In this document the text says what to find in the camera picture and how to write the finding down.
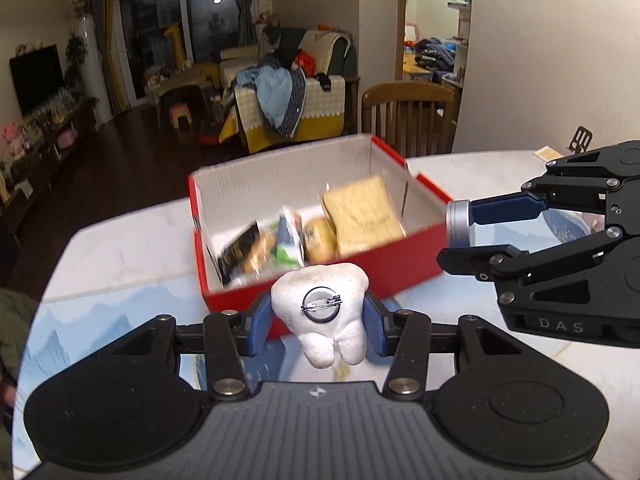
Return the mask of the yellow chicken toy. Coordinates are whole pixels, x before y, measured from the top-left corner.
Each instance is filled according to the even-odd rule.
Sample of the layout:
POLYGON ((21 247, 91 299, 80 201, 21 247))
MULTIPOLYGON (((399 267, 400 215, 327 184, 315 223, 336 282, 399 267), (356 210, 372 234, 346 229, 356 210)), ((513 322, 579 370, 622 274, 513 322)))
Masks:
POLYGON ((326 217, 314 217, 303 227, 306 257, 311 264, 332 261, 337 254, 335 234, 326 217))

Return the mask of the dark coffee table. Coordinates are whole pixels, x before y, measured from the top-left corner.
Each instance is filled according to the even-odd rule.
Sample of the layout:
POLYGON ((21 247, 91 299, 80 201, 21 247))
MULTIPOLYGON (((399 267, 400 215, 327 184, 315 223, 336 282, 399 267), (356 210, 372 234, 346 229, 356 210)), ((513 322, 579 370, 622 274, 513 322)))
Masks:
POLYGON ((195 87, 204 93, 206 89, 213 88, 213 81, 198 66, 192 65, 181 72, 172 73, 168 78, 154 75, 145 87, 145 95, 150 104, 156 109, 158 125, 163 125, 162 97, 171 91, 181 88, 195 87))

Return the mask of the white blue tissue packet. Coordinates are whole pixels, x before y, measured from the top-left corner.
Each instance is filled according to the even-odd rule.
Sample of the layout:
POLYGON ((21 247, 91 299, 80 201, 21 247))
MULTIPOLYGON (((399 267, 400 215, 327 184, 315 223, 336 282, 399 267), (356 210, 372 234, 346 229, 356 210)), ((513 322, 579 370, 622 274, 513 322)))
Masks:
POLYGON ((291 208, 283 207, 280 211, 273 255, 276 263, 285 266, 304 265, 302 218, 291 208))

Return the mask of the bread slice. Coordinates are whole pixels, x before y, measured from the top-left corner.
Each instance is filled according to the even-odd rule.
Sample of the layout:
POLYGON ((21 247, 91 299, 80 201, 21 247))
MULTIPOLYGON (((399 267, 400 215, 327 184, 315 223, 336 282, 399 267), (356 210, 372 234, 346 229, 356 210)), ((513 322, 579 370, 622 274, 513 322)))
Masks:
POLYGON ((331 188, 322 197, 342 258, 406 236, 381 176, 331 188))

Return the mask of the black phone stand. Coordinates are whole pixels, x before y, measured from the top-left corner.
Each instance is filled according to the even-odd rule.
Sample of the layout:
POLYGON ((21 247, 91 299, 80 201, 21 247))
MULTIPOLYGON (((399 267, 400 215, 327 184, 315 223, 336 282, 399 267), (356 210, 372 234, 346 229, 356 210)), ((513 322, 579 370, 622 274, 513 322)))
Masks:
POLYGON ((568 144, 567 149, 572 154, 582 154, 588 151, 589 145, 593 139, 593 133, 584 126, 579 126, 572 140, 568 144))

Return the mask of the white standing air conditioner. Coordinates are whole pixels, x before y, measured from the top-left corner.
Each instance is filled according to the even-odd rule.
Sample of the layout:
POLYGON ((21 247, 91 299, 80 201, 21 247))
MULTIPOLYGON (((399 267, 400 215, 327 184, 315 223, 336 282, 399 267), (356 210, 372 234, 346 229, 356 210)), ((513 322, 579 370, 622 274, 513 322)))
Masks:
POLYGON ((96 99, 94 114, 102 126, 113 119, 113 114, 103 76, 101 53, 96 42, 96 24, 90 14, 78 18, 76 34, 86 47, 85 61, 80 64, 82 81, 88 97, 96 99))

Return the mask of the small fried snack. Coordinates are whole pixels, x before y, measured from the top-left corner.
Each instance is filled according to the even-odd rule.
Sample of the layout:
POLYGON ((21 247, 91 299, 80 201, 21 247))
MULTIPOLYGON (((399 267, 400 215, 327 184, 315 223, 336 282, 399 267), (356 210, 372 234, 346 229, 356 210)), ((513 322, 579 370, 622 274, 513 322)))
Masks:
POLYGON ((266 233, 259 237, 250 248, 250 253, 244 261, 245 272, 259 273, 269 260, 276 243, 277 239, 271 233, 266 233))

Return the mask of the black snack packet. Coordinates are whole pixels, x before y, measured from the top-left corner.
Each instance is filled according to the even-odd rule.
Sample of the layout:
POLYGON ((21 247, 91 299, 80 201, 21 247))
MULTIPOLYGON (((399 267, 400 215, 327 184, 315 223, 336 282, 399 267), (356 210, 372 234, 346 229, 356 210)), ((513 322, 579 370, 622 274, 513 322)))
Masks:
POLYGON ((217 263, 224 286, 229 285, 242 272, 242 265, 259 237, 258 224, 253 222, 222 250, 217 263))

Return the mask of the red cardboard box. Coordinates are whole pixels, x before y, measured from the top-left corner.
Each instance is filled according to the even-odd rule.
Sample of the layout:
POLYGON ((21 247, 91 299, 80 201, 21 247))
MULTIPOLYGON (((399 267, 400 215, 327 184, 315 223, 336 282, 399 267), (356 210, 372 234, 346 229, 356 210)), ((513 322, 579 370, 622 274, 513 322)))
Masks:
POLYGON ((380 297, 434 278, 438 252, 447 244, 450 196, 374 136, 358 134, 296 145, 210 166, 190 175, 189 200, 198 284, 209 311, 246 309, 277 274, 236 278, 224 284, 218 259, 250 226, 274 229, 292 210, 303 223, 327 215, 323 196, 370 177, 382 179, 405 236, 350 257, 380 297))

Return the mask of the round silver tin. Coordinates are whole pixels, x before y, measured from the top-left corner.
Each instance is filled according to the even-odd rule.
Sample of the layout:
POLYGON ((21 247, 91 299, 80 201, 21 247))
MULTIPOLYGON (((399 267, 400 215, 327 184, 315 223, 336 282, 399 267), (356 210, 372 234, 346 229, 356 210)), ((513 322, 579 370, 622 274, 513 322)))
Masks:
POLYGON ((446 208, 446 230, 449 248, 471 247, 474 240, 471 202, 450 200, 446 208))

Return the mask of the pink stool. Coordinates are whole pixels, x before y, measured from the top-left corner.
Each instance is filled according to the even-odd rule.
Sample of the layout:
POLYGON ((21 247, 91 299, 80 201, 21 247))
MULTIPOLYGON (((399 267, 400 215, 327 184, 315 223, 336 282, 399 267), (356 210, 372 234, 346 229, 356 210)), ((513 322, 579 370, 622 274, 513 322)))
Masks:
POLYGON ((186 103, 176 103, 169 107, 169 117, 172 128, 180 130, 181 125, 185 122, 189 127, 193 125, 193 118, 190 108, 186 103))

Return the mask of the white tooth plush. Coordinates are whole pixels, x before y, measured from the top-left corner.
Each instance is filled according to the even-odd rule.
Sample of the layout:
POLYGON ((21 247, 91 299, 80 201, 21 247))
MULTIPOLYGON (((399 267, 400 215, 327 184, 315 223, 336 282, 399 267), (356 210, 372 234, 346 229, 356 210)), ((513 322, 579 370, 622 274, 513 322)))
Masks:
POLYGON ((309 364, 328 368, 336 356, 364 360, 362 322, 367 274, 353 263, 319 264, 282 275, 270 289, 271 309, 295 335, 309 364))

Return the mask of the sofa with clothes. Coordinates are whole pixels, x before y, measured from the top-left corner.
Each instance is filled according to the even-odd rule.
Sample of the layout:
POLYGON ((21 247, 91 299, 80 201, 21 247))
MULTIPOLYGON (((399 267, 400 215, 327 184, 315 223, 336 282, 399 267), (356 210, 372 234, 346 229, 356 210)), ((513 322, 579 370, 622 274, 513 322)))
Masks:
POLYGON ((224 68, 221 143, 250 153, 336 138, 357 125, 355 39, 335 28, 264 29, 269 51, 224 68))

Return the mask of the black television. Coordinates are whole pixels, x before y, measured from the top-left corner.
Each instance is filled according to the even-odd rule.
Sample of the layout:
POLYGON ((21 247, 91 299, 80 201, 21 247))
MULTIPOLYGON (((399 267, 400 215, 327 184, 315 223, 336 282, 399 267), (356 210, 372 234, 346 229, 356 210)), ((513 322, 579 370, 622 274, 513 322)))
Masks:
POLYGON ((55 44, 9 59, 18 106, 23 117, 58 94, 63 71, 55 44))

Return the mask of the low tv cabinet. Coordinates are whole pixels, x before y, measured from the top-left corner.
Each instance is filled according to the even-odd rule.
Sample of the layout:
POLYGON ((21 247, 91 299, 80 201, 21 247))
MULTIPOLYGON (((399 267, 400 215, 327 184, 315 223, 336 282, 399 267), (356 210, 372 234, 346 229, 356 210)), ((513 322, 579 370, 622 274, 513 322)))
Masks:
POLYGON ((96 99, 80 102, 64 120, 45 122, 42 136, 26 154, 9 168, 9 200, 1 205, 1 219, 12 231, 24 219, 36 199, 52 190, 54 178, 76 148, 96 131, 96 99))

